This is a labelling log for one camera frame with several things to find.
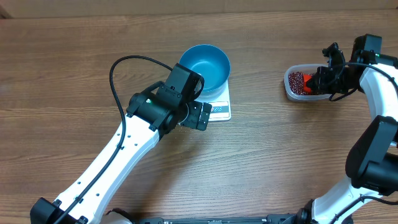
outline plastic container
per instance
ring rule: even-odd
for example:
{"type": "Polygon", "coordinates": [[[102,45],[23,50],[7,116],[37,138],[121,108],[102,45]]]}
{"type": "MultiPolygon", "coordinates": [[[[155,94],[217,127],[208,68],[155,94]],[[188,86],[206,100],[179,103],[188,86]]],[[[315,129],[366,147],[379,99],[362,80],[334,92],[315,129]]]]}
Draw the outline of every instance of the plastic container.
{"type": "Polygon", "coordinates": [[[294,65],[291,66],[285,73],[285,89],[286,95],[289,100],[292,101],[315,101],[315,100],[324,100],[329,98],[330,94],[322,94],[322,95],[297,95],[292,92],[289,85],[289,74],[292,72],[303,72],[306,74],[313,74],[317,72],[317,68],[320,66],[327,67],[328,65],[324,64],[306,64],[306,65],[294,65]]]}
{"type": "Polygon", "coordinates": [[[199,73],[205,79],[201,97],[220,96],[231,73],[227,55],[218,47],[209,44],[196,45],[188,49],[180,59],[180,64],[199,73]]]}

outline wooden tabletop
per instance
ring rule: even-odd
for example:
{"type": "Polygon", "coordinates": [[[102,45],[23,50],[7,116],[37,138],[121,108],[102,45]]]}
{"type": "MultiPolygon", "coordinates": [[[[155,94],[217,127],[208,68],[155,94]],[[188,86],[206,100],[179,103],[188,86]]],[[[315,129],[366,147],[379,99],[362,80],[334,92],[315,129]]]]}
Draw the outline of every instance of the wooden tabletop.
{"type": "MultiPolygon", "coordinates": [[[[291,102],[284,73],[325,63],[321,50],[333,42],[349,58],[367,33],[398,56],[397,10],[0,20],[0,223],[29,223],[37,199],[52,201],[111,139],[120,123],[108,83],[115,60],[137,54],[173,66],[196,44],[216,45],[231,61],[232,120],[205,132],[174,129],[108,208],[164,218],[296,213],[344,177],[370,116],[359,92],[291,102]]],[[[142,60],[121,63],[114,79],[123,106],[168,74],[142,60]]],[[[354,219],[396,223],[398,209],[371,202],[354,219]]]]}

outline beans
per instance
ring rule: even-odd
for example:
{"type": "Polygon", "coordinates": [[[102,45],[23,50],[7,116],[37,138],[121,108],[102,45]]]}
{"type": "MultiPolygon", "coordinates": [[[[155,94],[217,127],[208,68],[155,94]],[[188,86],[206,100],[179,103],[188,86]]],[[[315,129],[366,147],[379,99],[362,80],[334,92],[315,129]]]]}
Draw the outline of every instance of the beans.
{"type": "Polygon", "coordinates": [[[292,92],[297,95],[315,95],[314,93],[304,91],[304,77],[302,72],[292,72],[289,74],[289,86],[292,92]]]}

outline white container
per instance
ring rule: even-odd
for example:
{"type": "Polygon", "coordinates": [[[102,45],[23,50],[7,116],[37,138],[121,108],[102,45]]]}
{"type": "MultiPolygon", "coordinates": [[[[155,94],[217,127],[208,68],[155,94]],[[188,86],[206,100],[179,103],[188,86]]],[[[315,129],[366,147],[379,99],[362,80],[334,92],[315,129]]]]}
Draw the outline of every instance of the white container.
{"type": "Polygon", "coordinates": [[[286,95],[289,100],[292,101],[315,101],[315,100],[324,100],[329,98],[330,94],[322,94],[322,95],[297,95],[292,92],[289,85],[289,74],[292,72],[303,72],[304,74],[313,74],[317,72],[317,68],[320,66],[327,67],[328,65],[323,64],[306,64],[306,65],[294,65],[291,66],[285,73],[285,89],[286,95]]]}

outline blue bowl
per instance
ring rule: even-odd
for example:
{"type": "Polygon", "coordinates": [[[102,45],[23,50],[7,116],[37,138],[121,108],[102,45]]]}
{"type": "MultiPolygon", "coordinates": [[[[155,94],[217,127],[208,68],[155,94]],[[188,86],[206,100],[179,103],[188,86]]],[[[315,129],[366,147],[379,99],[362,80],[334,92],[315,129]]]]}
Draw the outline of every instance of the blue bowl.
{"type": "Polygon", "coordinates": [[[180,64],[199,73],[205,79],[201,95],[218,92],[227,82],[231,64],[226,54],[218,47],[201,44],[188,49],[180,59],[180,64]]]}

